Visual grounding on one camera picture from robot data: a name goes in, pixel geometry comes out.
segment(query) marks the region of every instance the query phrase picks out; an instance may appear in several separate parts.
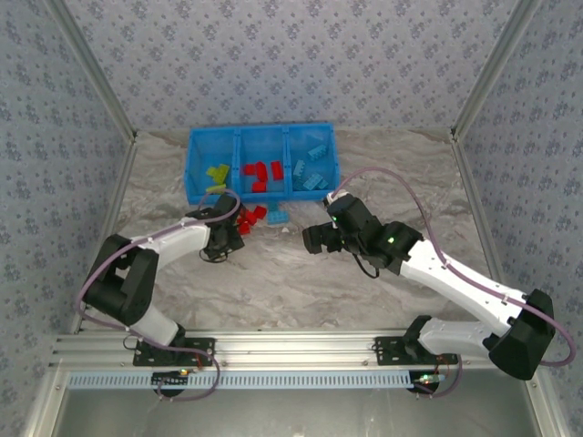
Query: blue plastic tray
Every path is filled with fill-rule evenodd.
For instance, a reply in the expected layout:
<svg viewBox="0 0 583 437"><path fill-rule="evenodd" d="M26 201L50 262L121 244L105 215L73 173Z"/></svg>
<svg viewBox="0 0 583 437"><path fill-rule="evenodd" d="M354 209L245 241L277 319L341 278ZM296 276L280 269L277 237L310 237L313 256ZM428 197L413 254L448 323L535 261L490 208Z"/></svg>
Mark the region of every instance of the blue plastic tray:
<svg viewBox="0 0 583 437"><path fill-rule="evenodd" d="M310 161L308 151L321 144L327 146L326 156ZM328 182L328 187L295 191L292 172L298 159L306 163L303 172L305 179L319 173ZM251 186L257 178L242 174L246 164L258 161L265 164L269 175L265 193L253 193ZM281 162L283 180L273 180L272 161ZM190 205L197 205L206 188L215 185L206 172L209 167L220 164L230 166L227 187L236 191L243 202L321 200L340 184L340 166L331 123L192 129L184 171L184 185ZM217 195L209 196L207 202L214 203L217 198Z"/></svg>

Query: marble surface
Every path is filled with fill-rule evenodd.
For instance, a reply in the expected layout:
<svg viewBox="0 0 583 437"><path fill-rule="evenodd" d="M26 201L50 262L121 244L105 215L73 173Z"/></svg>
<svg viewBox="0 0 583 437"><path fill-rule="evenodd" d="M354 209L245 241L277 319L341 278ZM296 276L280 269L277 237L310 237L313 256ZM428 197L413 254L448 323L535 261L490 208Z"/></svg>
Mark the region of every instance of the marble surface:
<svg viewBox="0 0 583 437"><path fill-rule="evenodd" d="M436 137L387 129L337 129L343 176L376 165L403 175L430 211L443 249L487 274L454 155ZM138 152L116 231L144 235L176 222L189 207L182 183L188 133L139 133ZM385 175L349 187L381 221L423 222L407 192ZM310 255L302 229L328 221L320 203L282 203L291 222L259 222L245 248L222 264L192 253L157 276L155 303L187 328L403 328L417 315L471 320L436 292L388 270L366 278L348 253Z"/></svg>

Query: red block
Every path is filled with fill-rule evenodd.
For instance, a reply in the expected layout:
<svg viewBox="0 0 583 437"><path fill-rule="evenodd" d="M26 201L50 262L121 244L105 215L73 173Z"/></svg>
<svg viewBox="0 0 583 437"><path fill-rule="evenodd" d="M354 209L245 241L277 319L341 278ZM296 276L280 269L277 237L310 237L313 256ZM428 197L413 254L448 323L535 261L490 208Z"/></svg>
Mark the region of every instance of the red block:
<svg viewBox="0 0 583 437"><path fill-rule="evenodd" d="M283 179L283 168L281 167L280 161L271 162L271 173L273 175L273 180Z"/></svg>
<svg viewBox="0 0 583 437"><path fill-rule="evenodd" d="M255 175L255 165L254 164L245 164L245 166L243 167L243 175L254 176Z"/></svg>
<svg viewBox="0 0 583 437"><path fill-rule="evenodd" d="M255 214L253 214L248 209L245 209L245 220L249 222L249 224L252 226L255 225L255 223L257 223L257 217L255 217Z"/></svg>
<svg viewBox="0 0 583 437"><path fill-rule="evenodd" d="M253 193L264 193L265 191L267 191L267 183L261 182L260 180L258 180L257 182L253 182L251 191Z"/></svg>
<svg viewBox="0 0 583 437"><path fill-rule="evenodd" d="M249 223L241 223L239 225L239 234L240 235L251 234L251 226L249 225Z"/></svg>
<svg viewBox="0 0 583 437"><path fill-rule="evenodd" d="M253 211L253 214L259 220L263 220L263 219L265 219L265 216L267 215L267 209L264 208L264 207L255 207L255 210Z"/></svg>
<svg viewBox="0 0 583 437"><path fill-rule="evenodd" d="M265 164L263 164L261 161L255 164L255 172L257 173L258 180L261 182L267 182L267 167L265 167Z"/></svg>

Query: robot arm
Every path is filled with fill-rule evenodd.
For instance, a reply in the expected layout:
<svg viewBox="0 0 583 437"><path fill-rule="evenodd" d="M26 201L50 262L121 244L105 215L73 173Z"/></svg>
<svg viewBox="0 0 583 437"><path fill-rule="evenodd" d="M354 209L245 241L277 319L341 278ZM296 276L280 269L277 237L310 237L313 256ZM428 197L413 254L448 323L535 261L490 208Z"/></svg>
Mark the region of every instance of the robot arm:
<svg viewBox="0 0 583 437"><path fill-rule="evenodd" d="M362 201L341 190L324 202L332 222L303 231L310 253L345 249L368 261L377 271L389 269L415 280L467 309L478 322L443 321L420 316L404 335L412 355L456 353L487 356L502 371L521 380L532 378L551 342L555 330L546 322L485 294L459 279L435 253L431 241L404 223L381 224ZM445 256L447 262L469 279L497 290L508 298L525 302L553 316L551 298L540 290L529 295L494 282L462 263Z"/></svg>
<svg viewBox="0 0 583 437"><path fill-rule="evenodd" d="M217 262L228 253L241 249L244 244L235 226L237 213L208 225L196 224L199 219L226 214L235 204L234 198L222 195L214 208L187 214L179 222L181 227L174 232L159 239L148 239L147 243L131 249L99 275L83 301L145 338L165 346L176 345L184 330L152 303L156 273L195 250L204 252L207 260ZM107 238L89 275L113 253L138 239L141 238L126 239L118 234Z"/></svg>

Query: blue floral wallpaper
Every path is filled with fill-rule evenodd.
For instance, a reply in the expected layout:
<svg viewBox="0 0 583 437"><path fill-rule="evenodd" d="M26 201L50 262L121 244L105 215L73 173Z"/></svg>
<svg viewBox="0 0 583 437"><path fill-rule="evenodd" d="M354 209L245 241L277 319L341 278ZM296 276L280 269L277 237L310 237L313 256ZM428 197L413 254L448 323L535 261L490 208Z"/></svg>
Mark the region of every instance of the blue floral wallpaper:
<svg viewBox="0 0 583 437"><path fill-rule="evenodd" d="M0 435L19 435L125 147L41 0L0 2Z"/></svg>
<svg viewBox="0 0 583 437"><path fill-rule="evenodd" d="M141 130L449 127L515 0L66 0Z"/></svg>
<svg viewBox="0 0 583 437"><path fill-rule="evenodd" d="M464 139L508 280L583 348L583 4L543 2ZM554 357L564 356L556 341ZM583 435L583 365L553 370Z"/></svg>

